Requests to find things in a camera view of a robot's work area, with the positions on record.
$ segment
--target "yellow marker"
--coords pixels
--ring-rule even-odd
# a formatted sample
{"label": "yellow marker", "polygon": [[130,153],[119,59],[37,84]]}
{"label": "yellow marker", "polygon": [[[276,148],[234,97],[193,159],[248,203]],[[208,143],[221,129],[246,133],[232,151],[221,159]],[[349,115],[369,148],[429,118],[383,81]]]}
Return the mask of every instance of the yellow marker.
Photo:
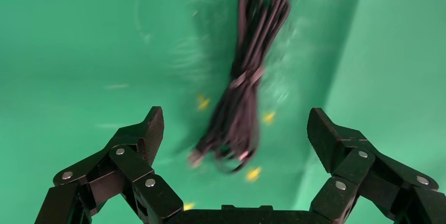
{"label": "yellow marker", "polygon": [[269,114],[266,114],[263,117],[263,121],[267,124],[267,125],[271,125],[274,122],[274,116],[276,115],[275,112],[271,112]]}
{"label": "yellow marker", "polygon": [[194,203],[187,203],[184,205],[184,211],[190,210],[192,208],[194,208],[195,204]]}
{"label": "yellow marker", "polygon": [[259,178],[260,172],[262,169],[260,167],[256,169],[250,169],[248,174],[246,174],[246,180],[250,182],[254,182]]}
{"label": "yellow marker", "polygon": [[203,94],[198,95],[198,101],[200,102],[200,105],[198,106],[198,110],[205,110],[210,103],[210,99],[205,99]]}

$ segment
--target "screw head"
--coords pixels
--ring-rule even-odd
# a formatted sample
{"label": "screw head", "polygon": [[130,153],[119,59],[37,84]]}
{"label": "screw head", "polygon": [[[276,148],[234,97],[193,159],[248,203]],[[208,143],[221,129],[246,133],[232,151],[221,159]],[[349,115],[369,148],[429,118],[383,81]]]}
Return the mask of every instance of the screw head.
{"label": "screw head", "polygon": [[339,190],[344,191],[345,189],[347,189],[346,184],[342,183],[341,181],[336,181],[335,185]]}
{"label": "screw head", "polygon": [[69,179],[70,177],[73,176],[73,173],[71,171],[66,171],[62,174],[62,179]]}
{"label": "screw head", "polygon": [[116,154],[117,154],[117,155],[122,155],[122,154],[124,154],[124,152],[125,152],[124,149],[117,149],[117,150],[116,150]]}
{"label": "screw head", "polygon": [[369,155],[367,155],[367,153],[365,153],[364,151],[360,151],[359,156],[361,156],[363,158],[367,158]]}
{"label": "screw head", "polygon": [[147,187],[152,187],[152,186],[155,185],[155,180],[152,179],[152,178],[149,178],[149,179],[146,180],[146,184],[145,184],[145,185],[146,185]]}
{"label": "screw head", "polygon": [[422,183],[423,185],[428,185],[429,181],[423,177],[417,176],[418,182]]}

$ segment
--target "coiled cable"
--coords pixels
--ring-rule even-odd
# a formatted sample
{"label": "coiled cable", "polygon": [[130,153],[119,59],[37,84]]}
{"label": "coiled cable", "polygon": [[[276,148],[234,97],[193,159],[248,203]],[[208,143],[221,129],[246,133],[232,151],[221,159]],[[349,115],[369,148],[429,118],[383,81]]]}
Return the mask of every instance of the coiled cable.
{"label": "coiled cable", "polygon": [[238,0],[238,39],[231,82],[189,157],[194,166],[213,151],[219,161],[237,158],[240,164],[236,168],[226,168],[236,172],[255,155],[259,146],[257,92],[263,60],[289,12],[288,0]]}

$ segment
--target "green floor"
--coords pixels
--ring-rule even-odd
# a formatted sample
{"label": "green floor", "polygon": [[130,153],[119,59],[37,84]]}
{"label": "green floor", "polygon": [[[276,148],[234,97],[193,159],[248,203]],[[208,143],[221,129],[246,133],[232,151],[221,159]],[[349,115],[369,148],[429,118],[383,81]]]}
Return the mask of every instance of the green floor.
{"label": "green floor", "polygon": [[[188,206],[308,209],[328,178],[306,139],[315,106],[445,192],[444,0],[292,0],[262,82],[257,158],[235,176],[212,160],[190,169],[227,83],[235,2],[0,0],[5,223],[32,223],[56,172],[154,105],[166,121],[154,168]],[[360,200],[348,223],[391,223],[370,206]],[[94,220],[140,223],[119,197]]]}

